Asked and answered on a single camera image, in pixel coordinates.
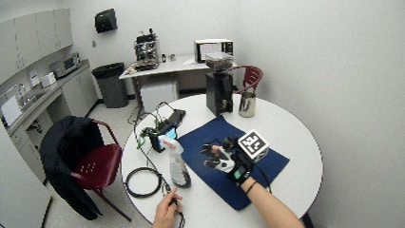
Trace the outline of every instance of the coffee machine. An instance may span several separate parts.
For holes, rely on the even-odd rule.
[[[149,34],[137,37],[134,50],[137,55],[137,61],[131,63],[134,70],[142,71],[157,68],[159,64],[158,39],[151,28]]]
[[[233,65],[233,57],[223,52],[209,53],[205,55],[205,63],[214,70],[205,75],[206,107],[218,116],[222,112],[233,111],[233,77],[226,71]]]

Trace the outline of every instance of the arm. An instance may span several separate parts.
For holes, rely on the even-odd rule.
[[[251,177],[241,184],[243,192],[254,183]],[[258,210],[266,227],[303,227],[290,208],[255,183],[246,195]]]
[[[170,203],[171,199],[181,200],[182,197],[179,197],[175,194],[177,188],[173,188],[173,190],[163,196],[163,199],[161,200],[159,204],[155,208],[155,214],[154,214],[154,221],[151,224],[151,228],[171,228],[174,224],[174,212],[181,212],[181,203],[175,205],[175,203]]]

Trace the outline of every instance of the hand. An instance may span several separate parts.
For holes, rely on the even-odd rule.
[[[177,187],[174,187],[173,190],[163,196],[163,199],[157,205],[151,228],[173,227],[174,212],[177,211],[178,213],[181,213],[181,208],[182,208],[182,205],[178,201],[177,204],[171,203],[171,199],[177,199],[177,200],[182,199],[182,197],[179,197],[175,194],[175,191],[177,191]]]
[[[235,150],[234,154],[230,153],[229,148]],[[225,172],[226,178],[241,185],[253,170],[253,161],[245,153],[235,146],[226,146],[225,150],[223,146],[207,143],[202,145],[201,153],[211,157],[203,161],[203,165]]]

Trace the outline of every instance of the plastic bottle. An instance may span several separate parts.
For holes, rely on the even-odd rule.
[[[162,147],[169,152],[169,174],[171,177],[173,183],[179,188],[190,187],[190,175],[187,172],[186,164],[181,158],[181,153],[183,148],[181,144],[166,135],[158,137]]]

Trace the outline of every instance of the trash can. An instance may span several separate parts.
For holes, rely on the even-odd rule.
[[[100,66],[90,72],[97,80],[106,108],[118,108],[127,105],[125,84],[122,80],[118,80],[122,72],[123,63]]]

